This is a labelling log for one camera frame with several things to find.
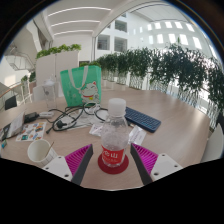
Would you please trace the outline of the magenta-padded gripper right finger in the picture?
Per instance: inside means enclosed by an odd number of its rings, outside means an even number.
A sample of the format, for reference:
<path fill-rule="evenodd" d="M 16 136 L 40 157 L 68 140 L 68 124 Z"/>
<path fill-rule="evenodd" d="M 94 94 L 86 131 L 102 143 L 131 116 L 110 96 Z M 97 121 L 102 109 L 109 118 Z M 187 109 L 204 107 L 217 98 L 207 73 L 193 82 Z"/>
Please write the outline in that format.
<path fill-rule="evenodd" d="M 166 153 L 156 154 L 132 143 L 130 153 L 135 161 L 143 185 L 147 185 L 182 169 Z"/>

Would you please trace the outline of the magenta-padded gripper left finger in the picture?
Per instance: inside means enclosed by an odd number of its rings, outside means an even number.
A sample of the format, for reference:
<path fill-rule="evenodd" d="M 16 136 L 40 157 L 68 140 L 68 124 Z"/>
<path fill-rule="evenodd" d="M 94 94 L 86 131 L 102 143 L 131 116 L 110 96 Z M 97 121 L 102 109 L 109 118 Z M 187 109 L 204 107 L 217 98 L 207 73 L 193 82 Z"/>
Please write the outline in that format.
<path fill-rule="evenodd" d="M 92 155 L 93 146 L 89 144 L 65 157 L 57 156 L 43 170 L 80 185 Z"/>

